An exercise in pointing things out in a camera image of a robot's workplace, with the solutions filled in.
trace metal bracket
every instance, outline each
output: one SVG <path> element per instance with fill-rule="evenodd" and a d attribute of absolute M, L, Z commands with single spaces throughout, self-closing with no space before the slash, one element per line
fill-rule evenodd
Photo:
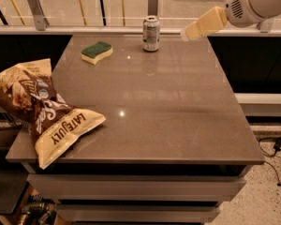
<path fill-rule="evenodd" d="M 274 18 L 267 19 L 265 21 L 258 23 L 257 28 L 261 33 L 268 33 L 271 31 L 273 23 L 274 23 Z"/>
<path fill-rule="evenodd" d="M 158 0 L 148 0 L 148 16 L 158 16 Z"/>
<path fill-rule="evenodd" d="M 39 0 L 27 0 L 27 1 L 31 9 L 32 15 L 34 16 L 36 29 L 38 31 L 46 30 L 46 28 L 49 26 L 49 23 L 44 15 Z"/>

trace green scouring pad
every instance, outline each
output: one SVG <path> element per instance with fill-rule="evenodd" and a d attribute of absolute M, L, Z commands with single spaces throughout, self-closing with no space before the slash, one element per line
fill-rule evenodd
<path fill-rule="evenodd" d="M 103 41 L 99 41 L 81 51 L 81 58 L 93 65 L 110 55 L 112 55 L 112 46 Z"/>

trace floor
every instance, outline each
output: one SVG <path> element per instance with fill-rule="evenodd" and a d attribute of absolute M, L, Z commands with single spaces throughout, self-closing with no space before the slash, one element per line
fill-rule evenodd
<path fill-rule="evenodd" d="M 33 25 L 26 0 L 17 0 L 28 24 Z M 40 0 L 51 25 L 83 26 L 77 0 Z M 87 14 L 87 26 L 102 26 L 98 0 L 83 0 Z M 183 27 L 191 18 L 197 18 L 214 6 L 222 6 L 224 0 L 160 0 L 158 12 L 164 27 Z M 9 0 L 0 0 L 10 25 L 21 26 L 22 22 Z M 126 25 L 140 26 L 146 16 L 145 0 L 126 0 Z M 121 0 L 106 0 L 108 26 L 122 26 Z M 251 124 L 257 139 L 281 136 L 281 124 Z M 262 148 L 272 153 L 274 142 L 261 143 Z M 281 158 L 267 157 L 277 170 L 281 180 Z M 265 163 L 254 166 L 246 175 L 246 186 L 231 201 L 221 204 L 220 215 L 206 225 L 281 225 L 281 187 L 277 185 L 275 170 Z"/>

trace robot vent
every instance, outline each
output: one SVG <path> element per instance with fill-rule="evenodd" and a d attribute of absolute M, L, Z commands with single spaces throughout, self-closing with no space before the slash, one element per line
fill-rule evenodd
<path fill-rule="evenodd" d="M 236 18 L 241 19 L 243 17 L 243 8 L 240 0 L 233 0 L 231 10 Z"/>

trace yellow pole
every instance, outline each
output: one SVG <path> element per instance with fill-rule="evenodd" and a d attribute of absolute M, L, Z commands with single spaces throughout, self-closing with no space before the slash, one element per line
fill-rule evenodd
<path fill-rule="evenodd" d="M 18 15 L 19 15 L 19 17 L 20 17 L 20 19 L 21 19 L 21 21 L 22 21 L 22 24 L 23 24 L 23 25 L 26 25 L 26 22 L 25 22 L 25 20 L 24 20 L 24 18 L 23 18 L 23 16 L 22 16 L 22 13 L 21 13 L 21 11 L 20 11 L 20 8 L 19 8 L 19 6 L 18 6 L 16 0 L 11 0 L 11 3 L 12 3 L 12 5 L 15 7 L 15 9 L 16 9 L 16 11 L 17 11 L 17 13 L 18 13 Z"/>
<path fill-rule="evenodd" d="M 122 14 L 123 14 L 123 26 L 126 26 L 124 0 L 122 0 Z"/>
<path fill-rule="evenodd" d="M 80 4 L 80 6 L 81 6 L 81 14 L 82 14 L 82 17 L 83 17 L 84 25 L 86 25 L 86 20 L 85 20 L 85 15 L 84 15 L 84 9 L 83 9 L 82 0 L 79 0 L 79 4 Z"/>

